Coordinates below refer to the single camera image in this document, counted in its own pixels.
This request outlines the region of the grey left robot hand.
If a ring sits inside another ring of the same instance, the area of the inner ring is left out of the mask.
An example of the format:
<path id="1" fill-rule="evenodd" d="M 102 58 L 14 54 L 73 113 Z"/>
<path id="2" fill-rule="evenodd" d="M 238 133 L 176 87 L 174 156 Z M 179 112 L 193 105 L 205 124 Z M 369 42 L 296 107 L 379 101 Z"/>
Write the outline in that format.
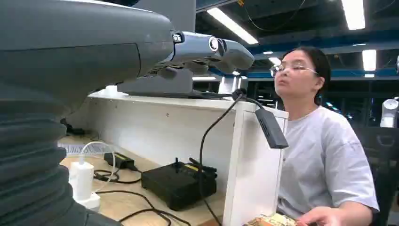
<path id="1" fill-rule="evenodd" d="M 0 118 L 59 121 L 91 92 L 170 68 L 248 69 L 240 43 L 96 0 L 0 3 Z"/>

